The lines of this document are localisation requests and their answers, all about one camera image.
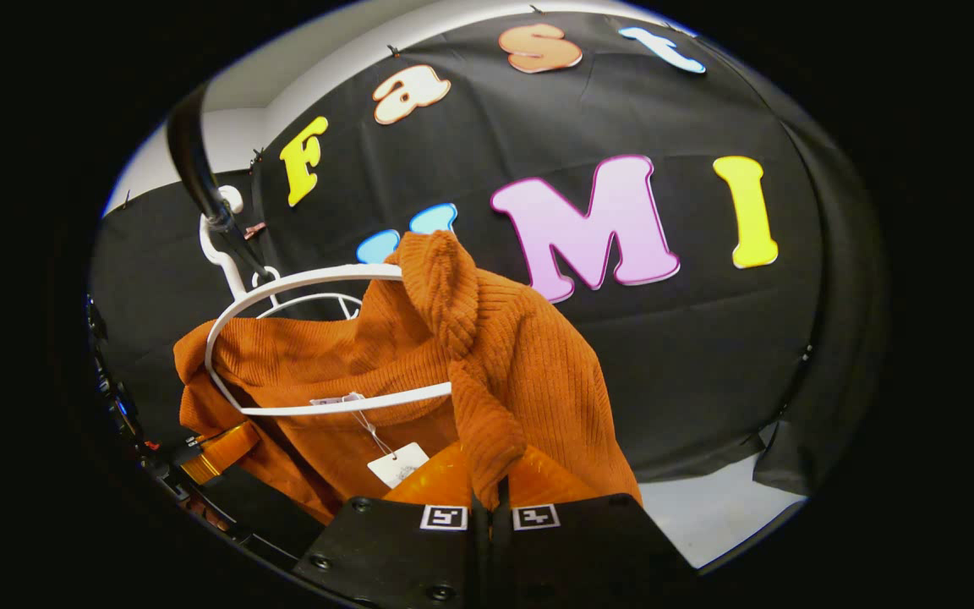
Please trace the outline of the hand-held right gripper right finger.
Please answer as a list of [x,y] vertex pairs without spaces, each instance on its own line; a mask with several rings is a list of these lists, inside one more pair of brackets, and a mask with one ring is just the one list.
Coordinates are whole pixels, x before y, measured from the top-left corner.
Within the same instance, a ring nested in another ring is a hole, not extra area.
[[491,516],[495,608],[666,608],[697,570],[627,493],[605,494],[530,447]]

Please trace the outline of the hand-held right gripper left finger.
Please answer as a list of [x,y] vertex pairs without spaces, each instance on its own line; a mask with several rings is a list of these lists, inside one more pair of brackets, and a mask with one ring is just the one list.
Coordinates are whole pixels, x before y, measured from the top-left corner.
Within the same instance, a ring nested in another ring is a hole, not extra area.
[[349,498],[294,573],[372,608],[479,608],[490,512],[453,443],[385,497]]

